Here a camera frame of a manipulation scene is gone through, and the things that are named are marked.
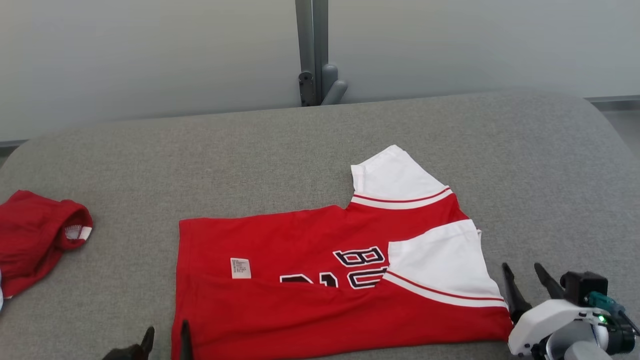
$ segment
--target white label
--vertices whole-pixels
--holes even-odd
[[[82,240],[87,240],[89,238],[89,234],[91,234],[91,230],[93,230],[92,227],[82,226],[82,230],[80,231],[80,236],[78,236],[78,238]]]
[[[231,258],[231,278],[251,279],[251,268],[249,267],[249,260]]]

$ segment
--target gray table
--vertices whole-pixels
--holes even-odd
[[[0,169],[0,201],[27,189],[91,211],[88,243],[0,312],[0,359],[100,359],[156,327],[168,359],[178,220],[345,206],[349,165],[393,143],[458,194],[483,230],[490,275],[592,270],[640,321],[640,168],[582,99],[546,92],[114,122],[47,135]],[[503,343],[335,359],[505,359]]]

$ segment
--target gray wall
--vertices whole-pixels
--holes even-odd
[[[512,86],[640,94],[638,0],[330,0],[343,102]]]
[[[290,0],[1,0],[0,143],[87,122],[299,106]]]

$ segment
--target red cloth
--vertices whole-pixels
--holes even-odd
[[[86,207],[19,190],[0,205],[0,273],[4,297],[47,275],[67,250],[80,247],[93,221]]]

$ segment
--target basketball jersey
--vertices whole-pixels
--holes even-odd
[[[344,209],[180,221],[173,360],[183,320],[197,360],[507,340],[452,190],[395,145],[351,172]]]

